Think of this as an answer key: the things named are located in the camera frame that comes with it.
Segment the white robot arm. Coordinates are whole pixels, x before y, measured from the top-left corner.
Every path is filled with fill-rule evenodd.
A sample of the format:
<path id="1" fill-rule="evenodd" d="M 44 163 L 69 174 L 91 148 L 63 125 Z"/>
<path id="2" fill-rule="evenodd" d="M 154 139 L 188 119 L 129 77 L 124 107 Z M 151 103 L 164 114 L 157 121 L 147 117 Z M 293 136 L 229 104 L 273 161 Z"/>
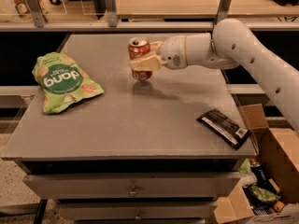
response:
<path id="1" fill-rule="evenodd" d="M 244 67 L 291 126 L 299 131 L 299 71 L 267 49 L 241 21 L 220 21 L 212 33 L 177 35 L 150 44 L 130 61 L 134 71 Z"/>

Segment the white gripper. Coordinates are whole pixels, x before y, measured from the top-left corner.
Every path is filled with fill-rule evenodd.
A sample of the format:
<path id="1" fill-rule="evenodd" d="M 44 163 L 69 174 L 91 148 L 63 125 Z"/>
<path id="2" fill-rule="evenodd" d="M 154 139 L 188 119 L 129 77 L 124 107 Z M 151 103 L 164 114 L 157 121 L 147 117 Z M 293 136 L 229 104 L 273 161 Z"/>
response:
<path id="1" fill-rule="evenodd" d="M 130 61 L 130 67 L 134 71 L 158 71 L 163 64 L 171 70 L 184 69 L 187 67 L 185 54 L 185 35 L 172 36 L 164 42 L 155 41 L 150 43 L 150 50 L 158 55 L 140 57 Z"/>

